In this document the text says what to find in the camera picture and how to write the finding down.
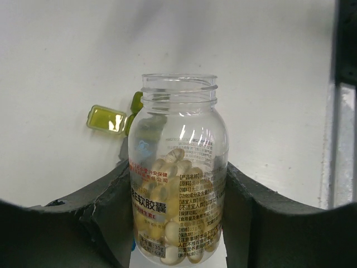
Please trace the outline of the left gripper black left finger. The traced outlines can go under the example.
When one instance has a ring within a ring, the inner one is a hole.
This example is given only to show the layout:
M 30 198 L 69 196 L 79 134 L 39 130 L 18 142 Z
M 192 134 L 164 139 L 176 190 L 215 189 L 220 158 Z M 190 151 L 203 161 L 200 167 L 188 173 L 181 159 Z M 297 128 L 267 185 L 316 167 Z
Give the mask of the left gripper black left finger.
M 1 201 L 2 267 L 128 267 L 129 163 L 45 206 Z

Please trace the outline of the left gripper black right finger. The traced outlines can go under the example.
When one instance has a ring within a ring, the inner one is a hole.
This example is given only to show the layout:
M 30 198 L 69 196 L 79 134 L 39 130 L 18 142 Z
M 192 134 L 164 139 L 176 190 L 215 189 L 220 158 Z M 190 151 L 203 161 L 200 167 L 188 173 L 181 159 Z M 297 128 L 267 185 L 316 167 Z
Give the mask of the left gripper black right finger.
M 355 267 L 356 204 L 305 205 L 229 164 L 223 236 L 228 267 Z

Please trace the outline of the weekly pill organizer strip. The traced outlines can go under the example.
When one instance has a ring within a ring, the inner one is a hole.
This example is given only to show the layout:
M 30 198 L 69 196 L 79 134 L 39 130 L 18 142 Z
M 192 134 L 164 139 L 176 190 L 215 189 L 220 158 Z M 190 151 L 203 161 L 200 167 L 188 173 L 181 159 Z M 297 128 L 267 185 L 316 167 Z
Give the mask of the weekly pill organizer strip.
M 163 158 L 163 154 L 159 152 L 159 144 L 167 116 L 158 113 L 158 111 L 167 111 L 167 108 L 158 107 L 155 111 L 149 111 L 147 117 L 139 119 L 137 128 L 134 128 L 132 123 L 143 108 L 142 96 L 142 92 L 135 92 L 131 102 L 130 115 L 99 105 L 92 106 L 88 114 L 86 122 L 88 128 L 123 137 L 118 156 L 121 161 L 129 158 L 128 139 L 130 133 L 135 135 L 138 142 L 137 149 L 140 150 L 140 159 Z

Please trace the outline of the clear jar orange pills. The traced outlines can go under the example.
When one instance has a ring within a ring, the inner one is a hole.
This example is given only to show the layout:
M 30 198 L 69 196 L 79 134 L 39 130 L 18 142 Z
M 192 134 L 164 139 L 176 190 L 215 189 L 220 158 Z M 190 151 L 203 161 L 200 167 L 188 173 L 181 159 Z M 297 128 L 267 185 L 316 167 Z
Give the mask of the clear jar orange pills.
M 146 74 L 128 136 L 134 239 L 151 262 L 192 267 L 216 251 L 229 139 L 216 76 Z

